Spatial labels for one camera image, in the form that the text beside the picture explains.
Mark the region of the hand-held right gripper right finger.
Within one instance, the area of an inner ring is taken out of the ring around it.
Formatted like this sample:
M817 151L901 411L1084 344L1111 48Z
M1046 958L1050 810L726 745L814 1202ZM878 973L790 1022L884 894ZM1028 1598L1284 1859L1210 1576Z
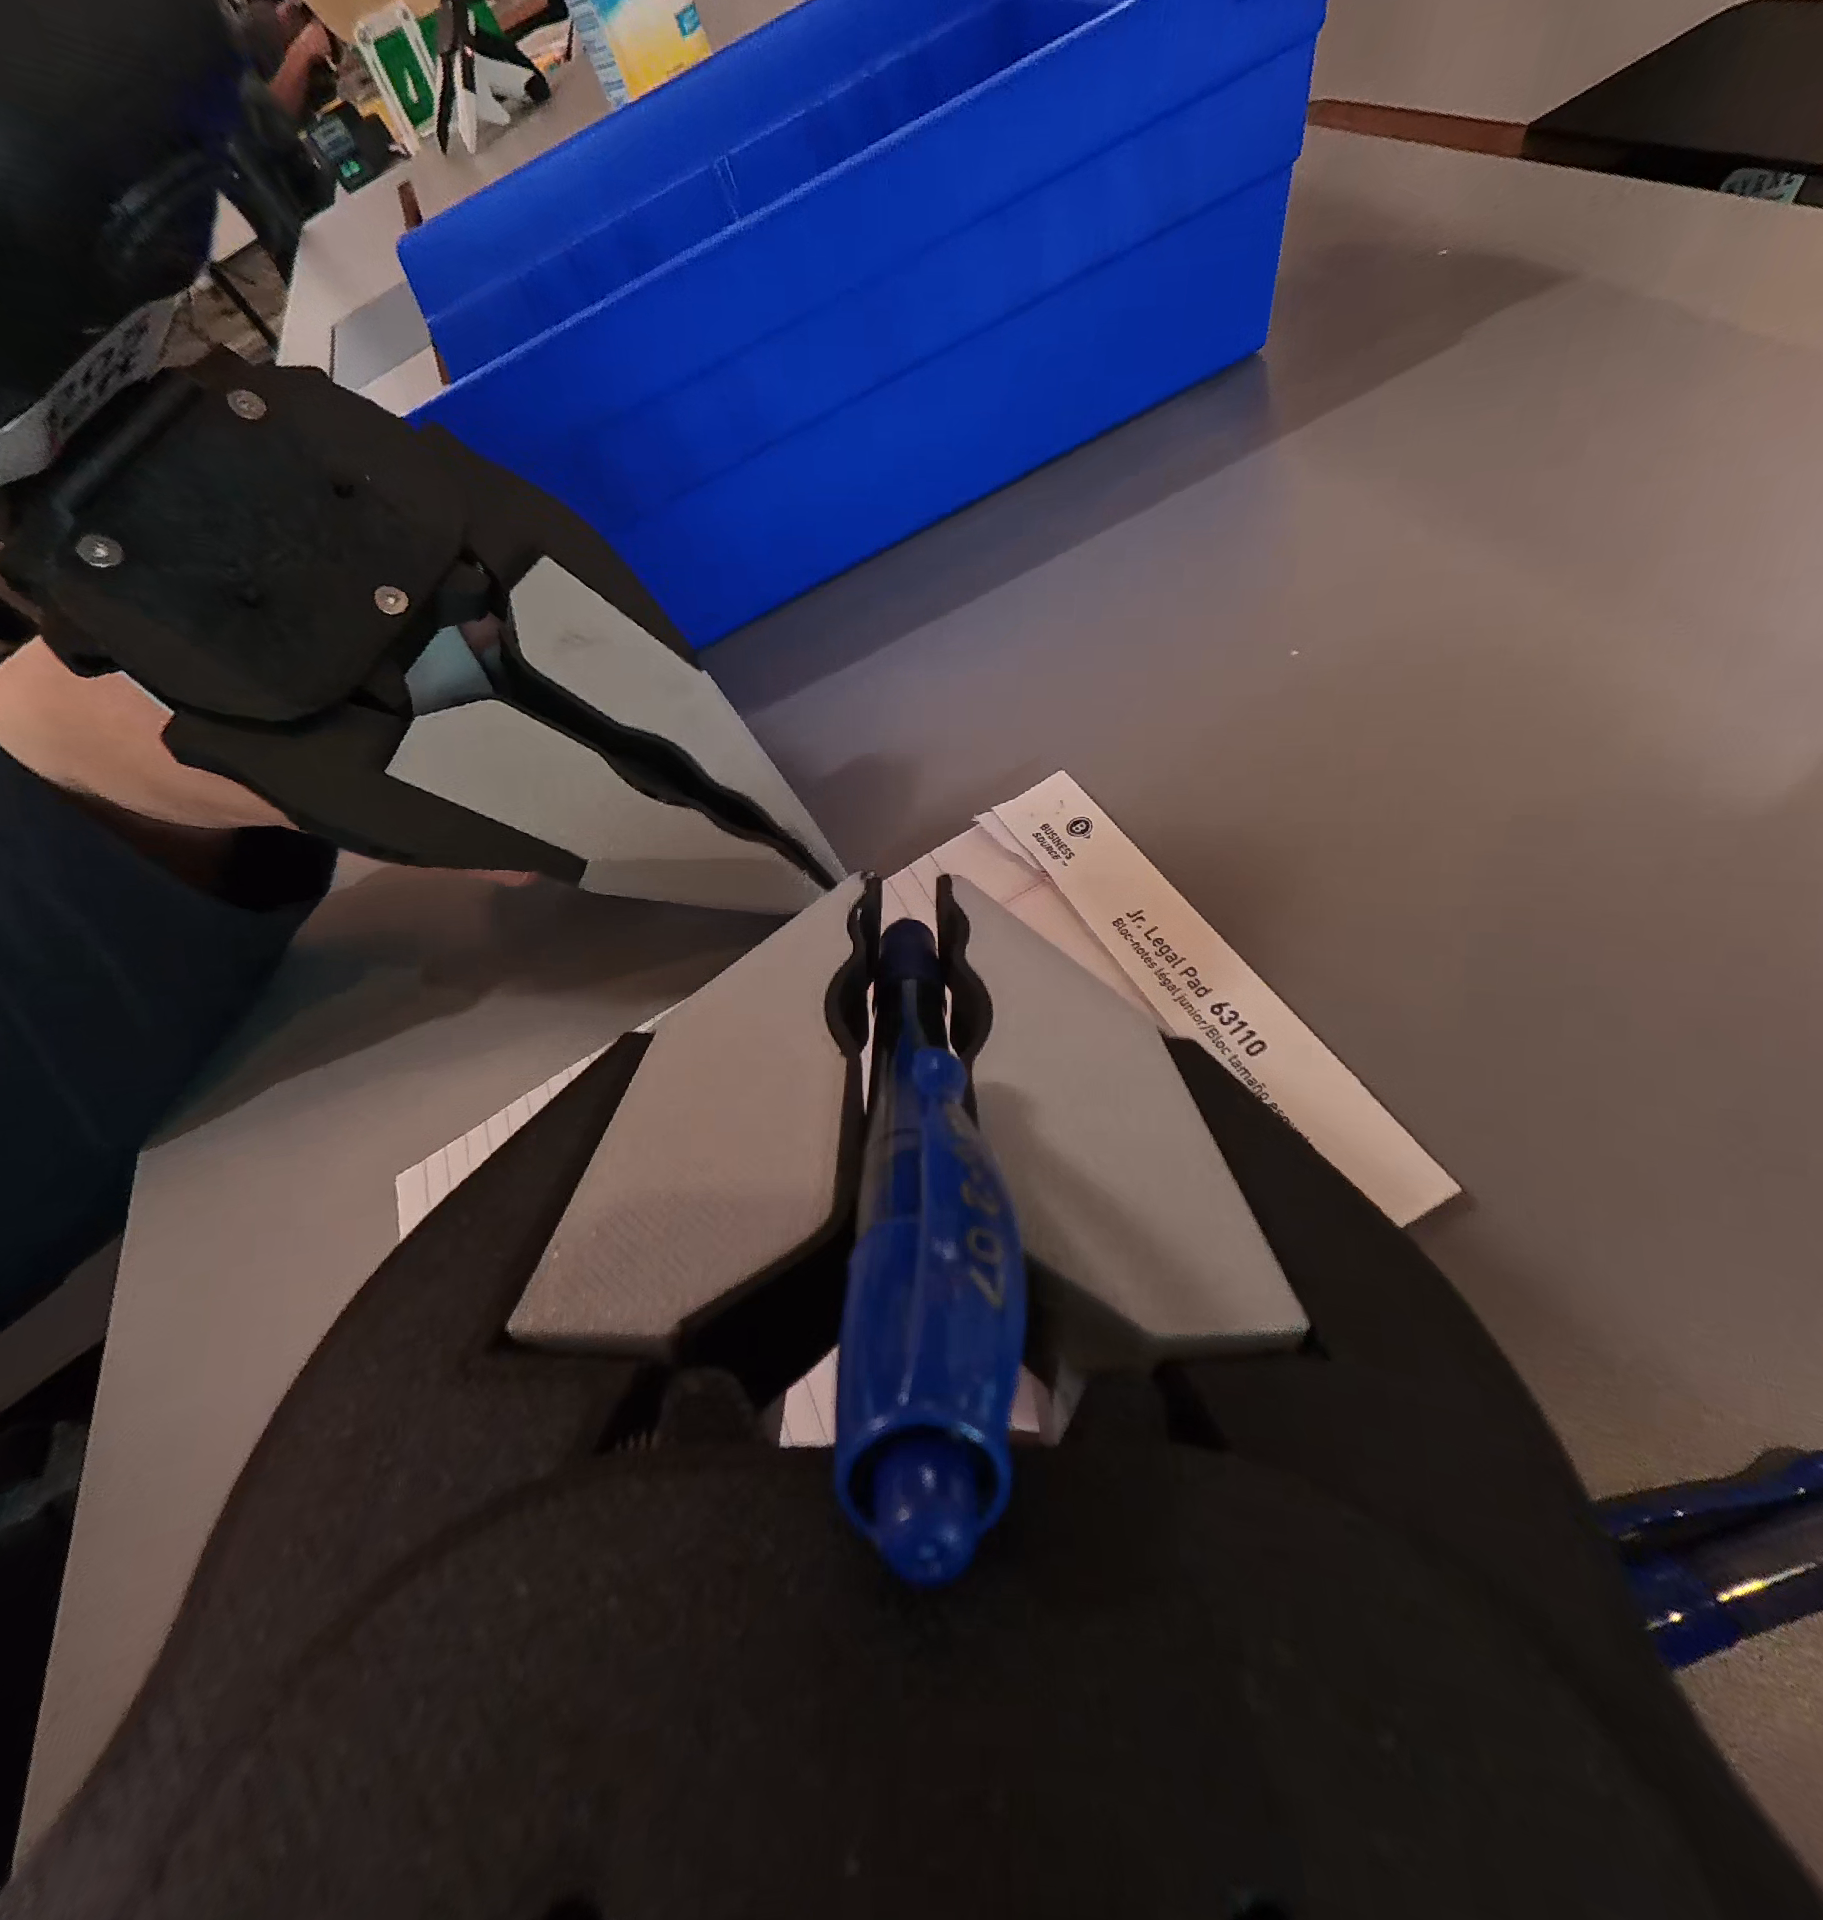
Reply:
M1030 1345L1299 1345L1308 1318L1135 1001L946 876L988 1001L980 1129L1020 1223Z

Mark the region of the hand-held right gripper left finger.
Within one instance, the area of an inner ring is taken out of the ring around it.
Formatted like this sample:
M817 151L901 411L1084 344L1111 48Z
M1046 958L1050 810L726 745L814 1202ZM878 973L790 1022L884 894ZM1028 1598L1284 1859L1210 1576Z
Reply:
M864 1044L831 991L864 956L848 876L649 1031L510 1316L530 1348L670 1357L831 1222Z

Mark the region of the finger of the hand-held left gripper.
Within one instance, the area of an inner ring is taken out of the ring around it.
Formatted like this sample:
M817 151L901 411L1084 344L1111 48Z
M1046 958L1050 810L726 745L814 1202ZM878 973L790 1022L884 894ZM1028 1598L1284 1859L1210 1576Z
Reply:
M826 885L694 807L663 803L594 750L504 702L414 718L391 775L584 858L580 888L742 915L794 915Z
M710 781L754 803L780 828L780 843L754 841L775 849L825 885L848 876L803 802L710 675L679 659L557 561L537 564L513 591L502 667L525 672L516 694L522 716L589 750L589 716L663 739ZM594 752L620 773L612 753ZM624 780L645 792L640 775ZM716 816L699 812L723 826Z

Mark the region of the white lined legal pad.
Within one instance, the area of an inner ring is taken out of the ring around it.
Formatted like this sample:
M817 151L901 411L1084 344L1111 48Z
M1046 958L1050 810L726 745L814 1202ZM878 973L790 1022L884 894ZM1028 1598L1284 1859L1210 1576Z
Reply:
M980 814L970 828L920 855L897 874L865 881L864 956L851 961L831 991L833 1027L864 1044L856 1066L861 1103L848 1120L847 1161L831 1222L803 1249L758 1275L728 1302L710 1309L693 1333L675 1339L670 1357L637 1358L693 1366L730 1364L754 1403L780 1406L787 1444L811 1449L831 1442L831 1395L874 1042L874 985L864 979L861 968L876 951L878 933L900 917L921 918L938 932L941 886L946 876L973 878L1025 925L1041 932L1121 997L1139 1002L1164 1028L1180 1076L1208 1063L1208 1080L1237 1086L1291 1129L1398 1230L1458 1196L1458 1180L1164 874L1116 814L1086 783L1058 771ZM399 1242L426 1237L431 1226L453 1226L458 1213L455 1194L476 1187L482 1167L575 1080L589 1076L597 1090L612 1093L612 1117L649 1031L670 1009L672 1005L403 1169L395 1182ZM967 1037L951 1044L969 1066L986 1028L988 1001L967 1002ZM564 1196L550 1210L543 1204L532 1204L525 1213L504 1209L498 1226L487 1230L487 1247L505 1251L513 1247L514 1223L537 1227L537 1247L513 1263L507 1333L510 1316L609 1122L595 1139L584 1139L566 1158ZM1135 1358L1276 1348L1285 1345L1043 1345L1041 1366L1048 1374L1070 1369L1079 1376Z

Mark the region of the blue retractable pen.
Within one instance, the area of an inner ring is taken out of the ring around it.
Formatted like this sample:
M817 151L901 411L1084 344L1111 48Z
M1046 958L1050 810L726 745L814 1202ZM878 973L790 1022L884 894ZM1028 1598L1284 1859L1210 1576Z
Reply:
M1594 1518L1668 1668L1823 1614L1823 1450L1596 1500Z
M1017 1213L946 1015L937 933L915 917L889 923L831 1469L853 1528L924 1590L970 1569L1009 1502L1028 1307Z

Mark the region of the blue plastic bin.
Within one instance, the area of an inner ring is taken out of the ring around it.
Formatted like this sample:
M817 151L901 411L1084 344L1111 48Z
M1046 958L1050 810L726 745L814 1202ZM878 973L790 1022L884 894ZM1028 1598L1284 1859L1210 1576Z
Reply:
M1318 2L818 2L399 239L415 414L696 646L1259 352Z

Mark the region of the person's left forearm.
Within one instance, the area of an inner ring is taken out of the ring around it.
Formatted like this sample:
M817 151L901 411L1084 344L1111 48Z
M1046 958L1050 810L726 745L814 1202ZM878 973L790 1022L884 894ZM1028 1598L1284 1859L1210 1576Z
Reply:
M337 862L250 826L192 882L0 747L0 1333L124 1227L141 1151Z

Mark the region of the black desk mat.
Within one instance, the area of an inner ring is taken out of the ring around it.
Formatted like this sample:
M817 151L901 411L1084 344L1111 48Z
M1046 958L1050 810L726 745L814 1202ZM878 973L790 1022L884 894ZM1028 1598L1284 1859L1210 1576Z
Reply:
M1823 3L1717 13L1548 109L1521 149L1647 180L1738 167L1823 180Z

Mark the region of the person's left hand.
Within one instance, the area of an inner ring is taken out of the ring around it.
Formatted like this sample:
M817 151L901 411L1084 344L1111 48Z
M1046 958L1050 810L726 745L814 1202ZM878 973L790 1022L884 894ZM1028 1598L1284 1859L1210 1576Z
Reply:
M250 788L183 763L171 708L127 675L73 672L32 638L0 662L0 750L71 796L159 826L294 828Z

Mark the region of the green and white sign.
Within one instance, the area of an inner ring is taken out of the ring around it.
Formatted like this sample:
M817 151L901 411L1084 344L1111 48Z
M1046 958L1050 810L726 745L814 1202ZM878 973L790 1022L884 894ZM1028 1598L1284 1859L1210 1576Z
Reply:
M395 141L415 157L434 134L440 111L438 58L423 17L407 2L379 3L351 32L351 44L378 89Z

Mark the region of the disinfecting wipes canister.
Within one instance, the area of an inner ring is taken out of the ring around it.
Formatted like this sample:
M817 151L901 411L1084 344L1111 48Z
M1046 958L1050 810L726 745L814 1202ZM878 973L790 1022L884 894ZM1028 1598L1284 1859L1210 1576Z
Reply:
M708 59L696 2L567 2L576 51L606 102L622 109Z

